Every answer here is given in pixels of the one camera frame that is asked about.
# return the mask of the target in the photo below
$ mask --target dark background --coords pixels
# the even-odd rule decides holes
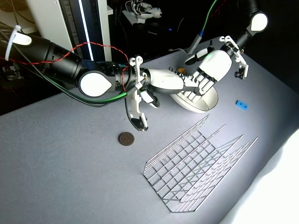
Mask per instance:
[[[147,19],[145,24],[133,26],[121,13],[125,10],[125,2],[107,0],[114,9],[114,14],[109,16],[111,45],[124,50],[129,57],[141,55],[147,61],[169,54],[169,49],[188,47],[202,29],[213,0],[144,0],[153,7],[160,7],[162,17]],[[254,36],[246,46],[245,54],[299,93],[299,1],[260,2],[269,24],[265,31]],[[247,22],[238,9],[237,0],[218,0],[209,16],[202,41],[221,35],[234,36],[246,27]],[[113,52],[113,60],[122,61],[122,55]],[[10,64],[0,61],[0,67],[5,65]],[[22,80],[10,81],[4,72],[0,72],[0,115],[59,92],[27,71],[21,70],[21,75]]]

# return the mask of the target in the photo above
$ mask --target metal wire rack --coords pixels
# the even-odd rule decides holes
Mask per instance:
[[[231,150],[244,135],[216,148],[199,129],[209,115],[163,148],[145,164],[143,175],[171,212],[193,212],[255,143]]]

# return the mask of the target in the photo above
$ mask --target white cable tie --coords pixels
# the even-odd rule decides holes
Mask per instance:
[[[9,54],[10,54],[10,51],[11,51],[11,47],[13,45],[15,34],[18,31],[21,31],[21,26],[20,25],[16,25],[14,27],[14,30],[12,31],[12,33],[10,35],[10,38],[9,38],[9,41],[8,41],[8,44],[7,44],[7,47],[6,47],[5,58],[4,58],[6,61],[8,61],[8,59],[9,59]]]

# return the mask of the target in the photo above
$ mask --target gray table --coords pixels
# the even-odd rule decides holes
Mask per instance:
[[[176,52],[144,66],[176,68],[186,58]],[[138,133],[127,120],[123,102],[92,108],[59,94],[0,117],[0,223],[218,223],[299,126],[299,96],[245,59],[249,77],[234,78],[233,64],[215,86],[219,102],[201,132],[208,135],[227,124],[212,143],[240,134],[245,134],[244,142],[256,136],[259,140],[197,212],[171,214],[142,171],[147,159],[206,114],[159,96],[159,109],[142,105],[149,130]],[[236,107],[238,99],[249,105],[247,111]],[[124,131],[135,136],[130,147],[118,142]]]

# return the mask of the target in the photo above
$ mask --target blue plastic piece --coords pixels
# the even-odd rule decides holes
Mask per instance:
[[[240,107],[241,109],[245,110],[245,111],[248,109],[248,105],[247,105],[246,103],[243,103],[243,102],[240,101],[240,100],[238,100],[238,101],[236,102],[236,105],[237,105],[238,107]]]

